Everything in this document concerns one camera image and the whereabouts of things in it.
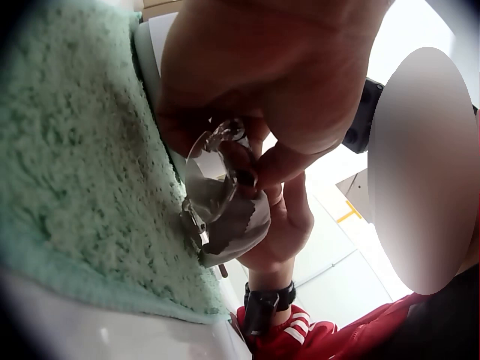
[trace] red sleeve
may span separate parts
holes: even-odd
[[[309,315],[292,305],[292,314],[283,324],[270,328],[264,336],[252,336],[251,350],[255,360],[305,360],[356,357],[385,341],[407,316],[411,304],[425,297],[408,295],[392,304],[385,304],[357,321],[338,329],[328,321],[312,323]],[[237,310],[240,328],[245,308]]]
[[[243,327],[244,318],[245,308],[242,306],[237,310],[240,328]],[[293,359],[303,349],[336,331],[338,327],[334,323],[311,323],[305,311],[292,305],[292,314],[285,323],[270,328],[264,336],[252,336],[249,340],[253,344],[253,357],[256,360]]]

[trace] eyeglasses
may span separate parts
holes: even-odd
[[[195,142],[185,164],[187,196],[180,217],[191,239],[201,249],[209,242],[207,226],[218,220],[238,189],[238,170],[221,150],[222,142],[242,145],[253,159],[241,120],[227,120]]]

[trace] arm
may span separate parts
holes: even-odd
[[[292,281],[294,262],[295,258],[291,258],[280,264],[278,269],[271,273],[249,270],[248,283],[250,290],[276,290],[286,288]],[[271,326],[283,324],[290,318],[290,314],[291,306],[285,311],[277,312],[272,319]]]
[[[253,118],[250,140],[269,131],[278,139],[256,166],[266,189],[341,143],[388,0],[184,2],[165,42],[156,107],[174,151],[187,156],[223,114]]]

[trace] green fluffy mat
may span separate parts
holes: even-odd
[[[2,59],[1,264],[95,306],[226,319],[182,232],[184,187],[135,71],[140,14],[46,3]]]

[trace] cleaning cloth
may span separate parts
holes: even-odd
[[[265,192],[260,191],[254,200],[237,192],[220,218],[207,225],[209,242],[202,246],[201,263],[209,267],[242,256],[264,239],[270,223]]]
[[[227,319],[180,224],[185,190],[135,71],[140,15],[41,3],[0,71],[1,264],[96,306]]]

